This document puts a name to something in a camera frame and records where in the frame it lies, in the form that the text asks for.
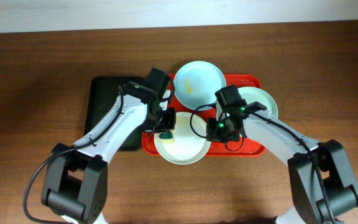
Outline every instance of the white plate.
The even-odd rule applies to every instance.
[[[226,86],[224,75],[217,66],[202,61],[190,62],[180,68],[173,83],[176,98],[191,110],[214,103],[215,92]]]
[[[273,116],[278,118],[278,106],[273,97],[270,96],[266,91],[256,87],[241,87],[239,88],[239,93],[241,97],[246,100],[247,104],[251,104],[253,102],[262,103],[269,111],[272,112]],[[217,104],[216,111],[217,117],[219,117],[222,112],[219,104]]]
[[[160,143],[158,134],[154,134],[154,144],[160,155],[179,165],[186,165],[200,160],[208,152],[211,142],[198,137],[190,128],[188,112],[178,112],[173,135],[175,143]],[[206,135],[206,123],[197,115],[193,116],[193,128],[202,136]]]

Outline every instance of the wooden table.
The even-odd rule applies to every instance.
[[[83,134],[92,78],[193,60],[254,74],[282,121],[346,147],[358,180],[358,21],[0,34],[0,223],[30,223],[27,181],[56,143]],[[61,220],[40,203],[44,175],[30,213]],[[140,150],[112,160],[103,212],[111,223],[219,223],[291,204],[287,168],[270,152],[176,166]],[[358,208],[340,218],[358,223]]]

